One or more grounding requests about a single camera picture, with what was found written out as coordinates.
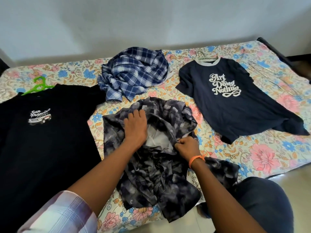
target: car graphic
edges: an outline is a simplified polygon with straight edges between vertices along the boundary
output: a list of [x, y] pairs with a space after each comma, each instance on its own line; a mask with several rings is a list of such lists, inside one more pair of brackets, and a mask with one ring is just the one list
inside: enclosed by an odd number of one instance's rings
[[51, 120], [51, 114], [49, 113], [45, 113], [39, 117], [36, 117], [34, 119], [28, 119], [28, 122], [30, 123], [30, 125], [36, 125], [37, 123], [45, 123], [46, 120]]

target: floral pattern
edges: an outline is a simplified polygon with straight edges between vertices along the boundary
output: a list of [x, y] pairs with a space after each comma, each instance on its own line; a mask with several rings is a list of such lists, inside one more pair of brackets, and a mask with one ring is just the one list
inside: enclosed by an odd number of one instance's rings
[[[123, 107], [130, 107], [139, 99], [154, 96], [165, 100], [181, 100], [190, 106], [198, 122], [195, 133], [199, 138], [201, 154], [238, 164], [241, 167], [239, 180], [250, 176], [265, 178], [311, 162], [309, 136], [267, 130], [252, 136], [241, 136], [231, 145], [223, 143], [219, 134], [215, 133], [203, 119], [193, 98], [175, 88], [179, 83], [179, 69], [191, 60], [202, 57], [203, 54], [207, 57], [221, 56], [235, 59], [250, 73], [256, 86], [300, 116], [305, 122], [305, 128], [311, 131], [311, 88], [308, 80], [295, 74], [265, 45], [251, 41], [186, 50], [163, 50], [163, 53], [172, 70], [176, 72], [172, 78], [161, 85], [150, 87], [146, 93], [137, 95], [132, 102], [123, 97], [122, 102], [108, 101], [98, 105], [87, 121], [102, 159], [104, 158], [102, 116], [116, 113]], [[45, 77], [46, 83], [50, 85], [60, 83], [93, 86], [101, 73], [101, 64], [107, 63], [108, 60], [96, 59], [8, 69], [0, 78], [0, 102], [14, 97], [17, 92], [33, 88], [35, 84], [32, 79], [37, 76]], [[200, 188], [192, 171], [188, 172], [187, 180]], [[124, 232], [159, 219], [163, 219], [163, 216], [158, 206], [126, 210], [119, 193], [115, 190], [98, 217], [98, 232]]]

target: forearm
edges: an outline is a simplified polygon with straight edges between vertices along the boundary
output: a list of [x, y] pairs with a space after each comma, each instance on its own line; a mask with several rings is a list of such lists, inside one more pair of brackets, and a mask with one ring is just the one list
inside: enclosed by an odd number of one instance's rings
[[200, 183], [218, 233], [266, 233], [257, 221], [222, 186], [201, 159], [191, 165]]
[[96, 216], [113, 193], [137, 147], [124, 141], [118, 149], [97, 164], [67, 190], [81, 196]]

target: wall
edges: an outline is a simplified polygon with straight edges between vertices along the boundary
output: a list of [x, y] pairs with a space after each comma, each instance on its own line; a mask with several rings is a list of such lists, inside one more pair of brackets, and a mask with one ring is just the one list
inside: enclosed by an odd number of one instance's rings
[[311, 53], [310, 20], [311, 0], [0, 0], [0, 58], [19, 66], [259, 36], [299, 55]]

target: clothing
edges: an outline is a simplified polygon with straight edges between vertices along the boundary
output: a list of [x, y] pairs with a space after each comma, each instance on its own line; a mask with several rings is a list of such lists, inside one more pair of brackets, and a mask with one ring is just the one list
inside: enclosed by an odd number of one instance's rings
[[21, 94], [0, 104], [0, 227], [14, 230], [101, 161], [87, 120], [105, 96], [60, 84]]
[[102, 75], [97, 81], [100, 89], [107, 92], [106, 100], [122, 101], [122, 95], [125, 95], [132, 101], [147, 87], [162, 83], [168, 69], [169, 64], [161, 50], [130, 47], [102, 65]]
[[194, 98], [209, 125], [232, 144], [239, 136], [275, 129], [309, 135], [303, 120], [256, 85], [236, 61], [225, 58], [189, 62], [179, 70], [182, 93]]
[[[232, 196], [267, 233], [293, 233], [293, 210], [283, 189], [275, 182], [248, 177], [229, 190]], [[209, 215], [206, 203], [200, 208]]]
[[[200, 199], [200, 192], [185, 175], [188, 163], [174, 149], [178, 138], [195, 137], [197, 126], [191, 109], [182, 101], [151, 97], [130, 108], [104, 116], [104, 155], [111, 154], [124, 139], [124, 119], [135, 109], [146, 112], [148, 139], [130, 159], [118, 183], [126, 209], [158, 204], [172, 222], [185, 215]], [[223, 185], [237, 180], [239, 166], [208, 158], [211, 170]]]
[[39, 209], [20, 232], [97, 232], [97, 217], [88, 204], [71, 191], [61, 191]]

